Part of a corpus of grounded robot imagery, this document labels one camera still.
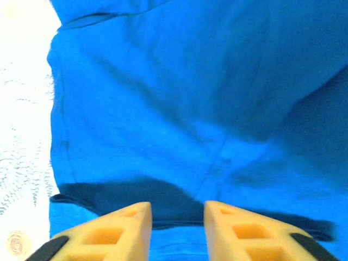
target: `black rubber strip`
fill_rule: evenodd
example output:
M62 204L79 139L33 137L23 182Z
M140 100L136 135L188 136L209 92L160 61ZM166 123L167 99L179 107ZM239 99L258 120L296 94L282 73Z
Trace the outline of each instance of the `black rubber strip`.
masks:
M319 245L313 238L300 233L290 234L304 249L306 249L318 261L339 261L325 248Z
M50 261L68 241L69 237L66 235L52 239L43 244L26 261Z

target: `patterned fabric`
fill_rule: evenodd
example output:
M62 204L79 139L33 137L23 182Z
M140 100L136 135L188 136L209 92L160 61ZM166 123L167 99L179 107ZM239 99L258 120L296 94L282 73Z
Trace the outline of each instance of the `patterned fabric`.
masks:
M1 0L0 24L0 256L18 261L49 239L48 198L58 192L46 57L59 20L46 0Z

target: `blue t-shirt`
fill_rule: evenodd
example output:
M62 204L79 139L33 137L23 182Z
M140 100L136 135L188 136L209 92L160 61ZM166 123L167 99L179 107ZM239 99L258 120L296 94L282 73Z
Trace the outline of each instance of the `blue t-shirt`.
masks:
M150 201L150 260L204 260L217 200L347 239L348 1L52 4L51 235Z

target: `white surface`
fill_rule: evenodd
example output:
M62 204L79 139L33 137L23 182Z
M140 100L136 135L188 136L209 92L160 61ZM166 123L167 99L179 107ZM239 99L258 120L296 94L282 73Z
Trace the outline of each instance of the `white surface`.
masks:
M25 260L49 239L53 85L46 57L59 27L44 0L0 1L0 256ZM9 237L15 252L8 250Z

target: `rectangular hole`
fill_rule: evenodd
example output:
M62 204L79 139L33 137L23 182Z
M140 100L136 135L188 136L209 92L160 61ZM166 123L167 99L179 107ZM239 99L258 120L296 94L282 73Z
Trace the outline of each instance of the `rectangular hole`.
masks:
M271 234L259 224L242 224L233 226L239 239L271 238Z
M246 252L252 261L294 261L280 247L247 248Z
M220 212L221 212L222 214L224 214L224 215L234 215L234 214L235 214L235 212L233 212L233 211L231 211L231 210L229 210L229 209L225 209L225 208L221 208L221 209L220 209Z
M117 244L123 228L98 228L92 231L83 241L85 245L113 245Z

